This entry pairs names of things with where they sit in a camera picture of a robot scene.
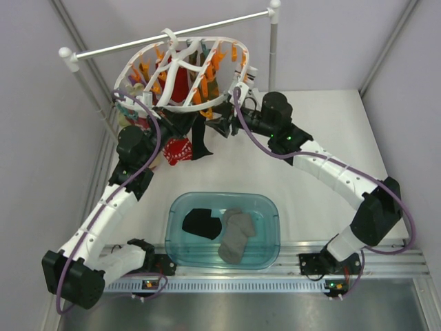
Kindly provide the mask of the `white oval clip hanger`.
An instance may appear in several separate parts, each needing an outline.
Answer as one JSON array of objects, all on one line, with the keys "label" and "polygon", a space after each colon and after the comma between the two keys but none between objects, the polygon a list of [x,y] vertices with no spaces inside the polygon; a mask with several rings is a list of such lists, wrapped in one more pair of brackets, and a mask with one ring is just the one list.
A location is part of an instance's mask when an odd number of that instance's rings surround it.
[{"label": "white oval clip hanger", "polygon": [[166,41],[139,50],[116,79],[114,89],[131,95],[116,101],[128,114],[145,117],[142,106],[207,114],[226,102],[235,87],[248,91],[252,86],[255,69],[242,42],[229,37],[178,37],[171,30],[166,36]]}]

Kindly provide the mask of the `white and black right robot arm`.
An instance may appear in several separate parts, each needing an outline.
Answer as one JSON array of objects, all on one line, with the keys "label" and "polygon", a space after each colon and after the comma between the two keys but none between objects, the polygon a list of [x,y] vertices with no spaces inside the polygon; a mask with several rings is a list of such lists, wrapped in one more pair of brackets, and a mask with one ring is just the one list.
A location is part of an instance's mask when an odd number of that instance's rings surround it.
[{"label": "white and black right robot arm", "polygon": [[218,116],[207,126],[224,137],[244,130],[269,139],[257,146],[269,156],[309,173],[340,195],[356,211],[351,223],[331,238],[309,267],[319,277],[344,269],[352,255],[374,249],[403,217],[400,185],[392,177],[379,180],[329,154],[311,134],[292,121],[293,107],[280,92],[268,92],[254,108],[245,107],[247,96],[233,91],[213,107]]}]

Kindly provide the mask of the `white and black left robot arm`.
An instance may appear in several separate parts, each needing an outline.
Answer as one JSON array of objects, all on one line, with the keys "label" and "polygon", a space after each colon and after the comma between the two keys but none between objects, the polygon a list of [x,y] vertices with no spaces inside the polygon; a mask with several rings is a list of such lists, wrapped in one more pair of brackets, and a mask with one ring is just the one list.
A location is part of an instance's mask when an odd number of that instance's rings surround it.
[{"label": "white and black left robot arm", "polygon": [[149,120],[146,130],[123,128],[116,152],[119,162],[96,207],[58,251],[42,258],[49,292],[61,300],[90,309],[105,287],[126,274],[147,274],[156,265],[154,246],[143,239],[130,239],[122,248],[101,256],[111,234],[147,190],[153,172],[150,164],[172,139],[186,137],[196,115],[161,110]]}]

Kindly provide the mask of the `red patterned sock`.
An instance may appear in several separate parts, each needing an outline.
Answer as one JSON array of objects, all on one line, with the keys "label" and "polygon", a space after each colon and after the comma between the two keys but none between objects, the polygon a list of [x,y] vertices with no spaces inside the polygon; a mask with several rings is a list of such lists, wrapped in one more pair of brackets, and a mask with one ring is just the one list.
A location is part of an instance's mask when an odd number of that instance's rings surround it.
[{"label": "red patterned sock", "polygon": [[171,166],[193,158],[192,143],[188,138],[170,139],[163,148],[163,156]]}]

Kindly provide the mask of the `olive green sock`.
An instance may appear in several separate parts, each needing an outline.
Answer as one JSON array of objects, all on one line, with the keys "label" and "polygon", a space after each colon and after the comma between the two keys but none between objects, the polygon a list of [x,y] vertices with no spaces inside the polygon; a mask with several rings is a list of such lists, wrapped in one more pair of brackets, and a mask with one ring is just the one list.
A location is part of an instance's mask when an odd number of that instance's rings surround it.
[{"label": "olive green sock", "polygon": [[[200,64],[203,65],[205,60],[206,60],[206,56],[205,56],[205,54],[203,52],[201,52],[200,53]],[[215,68],[214,68],[214,66],[212,64],[208,65],[208,68],[207,68],[205,74],[206,74],[205,78],[202,79],[202,81],[201,81],[201,83],[199,85],[199,88],[198,88],[198,91],[200,92],[199,96],[200,96],[200,99],[201,99],[202,103],[205,103],[207,101],[210,101],[212,99],[215,99],[215,98],[219,97],[218,83],[217,83],[217,80],[216,80],[216,71],[215,71]],[[205,96],[203,94],[203,92],[204,92],[204,87],[203,87],[204,82],[206,83],[206,89],[205,90],[207,92],[207,96]],[[207,108],[205,110],[200,110],[199,112],[200,112],[201,115],[203,115],[207,119],[211,120],[214,117],[212,108]]]}]

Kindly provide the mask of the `white black striped sock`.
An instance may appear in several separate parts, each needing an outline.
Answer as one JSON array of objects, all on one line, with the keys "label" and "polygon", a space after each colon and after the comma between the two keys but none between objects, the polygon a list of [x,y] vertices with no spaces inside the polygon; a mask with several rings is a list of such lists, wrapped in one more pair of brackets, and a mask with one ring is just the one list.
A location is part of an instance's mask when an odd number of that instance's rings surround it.
[{"label": "white black striped sock", "polygon": [[[241,73],[243,71],[243,67],[240,64],[236,65],[235,71],[234,71],[234,78],[235,80],[239,81],[239,78],[241,77]],[[249,91],[252,91],[252,89],[254,88],[255,85],[255,80],[256,77],[258,75],[258,69],[253,67],[253,66],[249,66],[247,68],[247,71],[243,77],[242,82],[248,86]]]}]

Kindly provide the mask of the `grey sock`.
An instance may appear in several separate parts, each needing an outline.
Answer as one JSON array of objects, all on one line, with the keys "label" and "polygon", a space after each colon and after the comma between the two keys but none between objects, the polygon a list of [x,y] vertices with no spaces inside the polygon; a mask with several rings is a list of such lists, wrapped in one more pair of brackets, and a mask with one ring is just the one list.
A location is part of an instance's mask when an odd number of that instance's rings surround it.
[{"label": "grey sock", "polygon": [[250,237],[256,236],[252,216],[239,208],[226,210],[223,214],[223,234],[218,255],[228,264],[239,264]]}]

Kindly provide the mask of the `white drying rack stand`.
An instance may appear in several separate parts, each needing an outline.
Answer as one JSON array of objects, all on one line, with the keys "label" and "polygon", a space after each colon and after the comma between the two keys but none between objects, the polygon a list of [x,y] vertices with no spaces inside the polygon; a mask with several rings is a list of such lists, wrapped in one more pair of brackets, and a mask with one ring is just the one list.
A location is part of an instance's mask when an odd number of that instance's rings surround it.
[{"label": "white drying rack stand", "polygon": [[[232,83],[241,82],[243,80],[247,68],[249,67],[249,51],[243,43],[236,39],[229,37],[200,37],[198,33],[224,26],[231,26],[235,23],[240,23],[243,21],[251,21],[263,17],[269,18],[270,47],[268,87],[270,91],[274,91],[276,83],[276,47],[280,7],[280,1],[271,1],[269,7],[262,12],[248,14],[224,21],[218,21],[177,32],[166,28],[160,35],[154,37],[131,41],[129,43],[110,46],[108,48],[102,48],[99,50],[74,53],[71,51],[71,49],[64,47],[59,49],[59,56],[62,58],[70,72],[76,77],[89,100],[92,103],[96,103],[96,97],[80,71],[80,61],[140,47],[141,50],[132,57],[116,80],[115,86],[119,87],[121,82],[128,78],[127,73],[131,69],[132,65],[141,62],[141,57],[145,52],[153,48],[158,48],[159,46],[164,46],[167,50],[165,53],[157,54],[159,63],[152,76],[148,80],[144,80],[141,76],[136,76],[133,79],[134,82],[142,83],[144,85],[143,91],[151,92],[153,94],[154,106],[166,108],[171,112],[199,112],[200,110],[213,108],[227,99],[227,94],[225,93],[205,103],[197,103],[194,99],[202,79],[205,78],[208,65],[212,64],[214,67],[217,67],[221,59],[223,59],[225,56],[221,52],[221,45],[223,43],[229,43],[233,48],[241,48],[243,52],[243,60],[241,62],[243,71],[241,73],[241,77],[239,78],[239,81],[233,78]],[[201,52],[203,52],[206,56],[206,60],[203,65],[200,64]],[[189,89],[186,100],[184,100],[184,102],[182,102],[182,104],[179,106],[172,106],[170,105],[169,101],[172,95],[176,73],[180,67],[186,68],[188,71],[195,73],[196,78],[193,85]],[[147,118],[147,111],[149,108],[147,108],[142,104],[141,101],[137,99],[137,96],[139,96],[141,93],[135,97],[132,95],[125,97],[123,96],[122,92],[115,92],[113,101],[114,107],[117,110],[121,110],[127,118],[131,118],[133,120],[137,120],[138,118]]]}]

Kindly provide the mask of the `teal transparent plastic tub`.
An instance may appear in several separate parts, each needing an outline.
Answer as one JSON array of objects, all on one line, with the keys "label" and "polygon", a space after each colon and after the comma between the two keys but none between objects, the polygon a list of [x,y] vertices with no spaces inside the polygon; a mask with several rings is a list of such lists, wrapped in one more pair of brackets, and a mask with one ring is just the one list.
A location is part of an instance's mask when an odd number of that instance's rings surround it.
[{"label": "teal transparent plastic tub", "polygon": [[[206,208],[221,222],[226,210],[239,208],[252,216],[256,236],[248,239],[239,264],[228,264],[218,255],[225,228],[210,240],[182,230],[187,213],[194,208]],[[170,207],[165,235],[165,250],[176,264],[200,268],[261,270],[269,267],[280,252],[280,221],[276,205],[261,194],[226,192],[188,192]]]}]

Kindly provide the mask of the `aluminium mounting rail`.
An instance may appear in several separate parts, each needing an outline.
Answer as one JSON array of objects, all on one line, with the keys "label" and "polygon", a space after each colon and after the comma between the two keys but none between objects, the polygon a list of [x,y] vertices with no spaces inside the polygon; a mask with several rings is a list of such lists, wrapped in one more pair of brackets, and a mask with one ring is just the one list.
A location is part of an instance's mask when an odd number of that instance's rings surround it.
[{"label": "aluminium mounting rail", "polygon": [[357,254],[336,274],[318,269],[313,246],[288,245],[278,258],[262,270],[194,268],[177,265],[160,249],[152,271],[135,271],[106,285],[98,292],[142,294],[160,293],[323,293],[339,298],[363,280],[408,279],[419,282],[430,272],[423,254],[409,250],[399,255],[372,252]]}]

